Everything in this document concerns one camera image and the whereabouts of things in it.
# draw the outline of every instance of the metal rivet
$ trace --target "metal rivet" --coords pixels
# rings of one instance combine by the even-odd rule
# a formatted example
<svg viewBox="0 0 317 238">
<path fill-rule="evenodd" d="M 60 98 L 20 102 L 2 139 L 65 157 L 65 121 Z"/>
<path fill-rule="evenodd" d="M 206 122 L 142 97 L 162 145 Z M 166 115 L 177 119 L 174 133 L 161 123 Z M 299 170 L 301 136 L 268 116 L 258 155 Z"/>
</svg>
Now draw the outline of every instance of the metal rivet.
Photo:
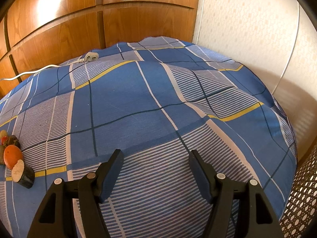
<svg viewBox="0 0 317 238">
<path fill-rule="evenodd" d="M 223 173 L 218 173 L 217 178 L 223 180 L 224 178 L 226 178 L 226 176 Z"/>
<path fill-rule="evenodd" d="M 55 184 L 61 184 L 62 181 L 63 180 L 61 178 L 57 178 L 57 179 L 55 179 L 54 183 Z"/>
<path fill-rule="evenodd" d="M 256 186 L 257 185 L 257 180 L 251 179 L 250 180 L 250 184 L 253 185 L 253 186 Z"/>
<path fill-rule="evenodd" d="M 87 174 L 88 179 L 94 179 L 96 177 L 96 174 L 94 172 L 90 172 Z"/>
</svg>

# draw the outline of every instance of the plaid fabric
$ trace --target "plaid fabric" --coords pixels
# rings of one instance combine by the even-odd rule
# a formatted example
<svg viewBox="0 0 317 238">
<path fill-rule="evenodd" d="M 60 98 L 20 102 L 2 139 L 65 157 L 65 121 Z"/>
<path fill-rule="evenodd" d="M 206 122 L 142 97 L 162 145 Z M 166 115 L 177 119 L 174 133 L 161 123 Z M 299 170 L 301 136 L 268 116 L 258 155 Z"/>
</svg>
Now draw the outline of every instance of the plaid fabric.
<svg viewBox="0 0 317 238">
<path fill-rule="evenodd" d="M 247 67 L 168 37 L 93 52 L 97 61 L 46 69 L 0 101 L 1 129 L 19 138 L 36 171 L 27 190 L 0 166 L 0 218 L 15 238 L 26 237 L 54 179 L 79 179 L 115 149 L 125 161 L 101 205 L 111 237 L 202 234 L 211 206 L 190 171 L 191 149 L 234 180 L 257 179 L 281 217 L 297 162 L 294 132 Z M 85 237 L 76 200 L 74 214 Z"/>
</svg>

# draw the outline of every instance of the orange ball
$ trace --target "orange ball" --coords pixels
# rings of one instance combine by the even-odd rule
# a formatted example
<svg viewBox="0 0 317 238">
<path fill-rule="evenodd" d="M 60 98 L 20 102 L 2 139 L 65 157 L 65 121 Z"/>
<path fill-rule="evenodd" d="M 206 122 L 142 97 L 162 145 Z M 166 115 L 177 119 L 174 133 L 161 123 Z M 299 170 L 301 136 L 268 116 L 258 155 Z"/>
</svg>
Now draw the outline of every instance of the orange ball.
<svg viewBox="0 0 317 238">
<path fill-rule="evenodd" d="M 12 170 L 19 159 L 23 160 L 23 154 L 17 146 L 9 145 L 4 150 L 3 159 L 7 168 Z"/>
</svg>

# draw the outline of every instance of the patterned wallpaper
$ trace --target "patterned wallpaper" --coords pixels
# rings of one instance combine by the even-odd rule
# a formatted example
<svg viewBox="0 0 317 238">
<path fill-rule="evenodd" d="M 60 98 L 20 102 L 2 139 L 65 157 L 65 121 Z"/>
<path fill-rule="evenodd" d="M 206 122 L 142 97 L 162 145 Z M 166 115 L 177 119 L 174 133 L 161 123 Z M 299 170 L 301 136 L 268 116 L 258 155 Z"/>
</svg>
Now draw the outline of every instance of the patterned wallpaper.
<svg viewBox="0 0 317 238">
<path fill-rule="evenodd" d="M 298 2 L 199 0 L 193 42 L 245 64 L 274 92 L 300 159 L 317 131 L 317 34 Z"/>
</svg>

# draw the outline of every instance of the yellow stripe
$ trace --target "yellow stripe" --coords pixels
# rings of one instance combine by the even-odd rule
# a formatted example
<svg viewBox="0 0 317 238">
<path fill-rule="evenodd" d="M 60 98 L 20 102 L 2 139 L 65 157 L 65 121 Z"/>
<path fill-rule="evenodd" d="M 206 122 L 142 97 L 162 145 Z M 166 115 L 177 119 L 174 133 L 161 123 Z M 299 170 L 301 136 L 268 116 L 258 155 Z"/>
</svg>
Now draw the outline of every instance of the yellow stripe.
<svg viewBox="0 0 317 238">
<path fill-rule="evenodd" d="M 10 121 L 12 121 L 14 118 L 17 118 L 18 116 L 16 115 L 16 116 L 14 116 L 14 117 L 12 117 L 10 120 L 7 120 L 6 122 L 4 122 L 3 124 L 1 124 L 0 125 L 0 127 L 2 127 L 2 126 L 4 126 L 6 123 L 8 123 L 8 122 L 10 122 Z"/>
<path fill-rule="evenodd" d="M 46 170 L 46 175 L 62 173 L 62 172 L 66 172 L 66 171 L 67 171 L 66 166 L 55 167 L 55 168 L 47 169 Z M 45 170 L 35 173 L 35 177 L 40 177 L 40 176 L 45 176 Z M 6 181 L 12 181 L 12 177 L 11 176 L 10 177 L 6 177 L 5 180 Z"/>
<path fill-rule="evenodd" d="M 219 119 L 221 121 L 231 121 L 231 120 L 236 119 L 236 118 L 238 118 L 238 117 L 240 117 L 240 116 L 242 116 L 242 115 L 244 115 L 244 114 L 246 114 L 248 112 L 253 111 L 254 109 L 260 107 L 261 105 L 264 105 L 264 104 L 262 102 L 256 103 L 255 105 L 252 105 L 252 106 L 250 106 L 250 107 L 248 107 L 248 108 L 246 108 L 246 109 L 244 109 L 244 110 L 242 110 L 242 111 L 240 111 L 240 112 L 238 112 L 238 113 L 236 113 L 234 115 L 231 115 L 231 116 L 228 116 L 228 117 L 225 117 L 225 118 L 218 118 L 218 117 L 213 116 L 211 114 L 209 114 L 208 116 L 210 118 L 216 118 L 216 119 Z"/>
<path fill-rule="evenodd" d="M 184 47 L 162 47 L 162 48 L 150 48 L 150 49 L 147 49 L 147 48 L 145 48 L 145 49 L 134 49 L 134 50 L 161 50 L 161 49 L 167 49 L 167 48 L 184 48 Z"/>
<path fill-rule="evenodd" d="M 112 71 L 112 70 L 114 70 L 114 69 L 120 67 L 121 65 L 124 65 L 124 64 L 130 63 L 130 62 L 135 62 L 135 61 L 134 61 L 134 60 L 132 60 L 132 61 L 124 61 L 124 62 L 121 62 L 121 63 L 118 63 L 118 64 L 116 64 L 116 65 L 111 66 L 110 68 L 106 69 L 106 70 L 103 71 L 102 73 L 100 73 L 100 74 L 98 74 L 97 76 L 95 76 L 95 77 L 93 77 L 92 79 L 90 79 L 90 83 L 96 81 L 97 79 L 101 78 L 103 75 L 105 75 L 105 74 L 109 73 L 110 71 Z M 80 88 L 82 88 L 82 87 L 85 87 L 85 86 L 88 85 L 88 84 L 89 84 L 89 82 L 85 82 L 85 83 L 81 84 L 80 86 L 76 87 L 75 89 L 76 89 L 76 90 L 77 90 L 77 89 L 80 89 Z"/>
<path fill-rule="evenodd" d="M 241 64 L 237 69 L 220 69 L 219 71 L 234 71 L 237 72 L 243 67 L 243 64 Z"/>
</svg>

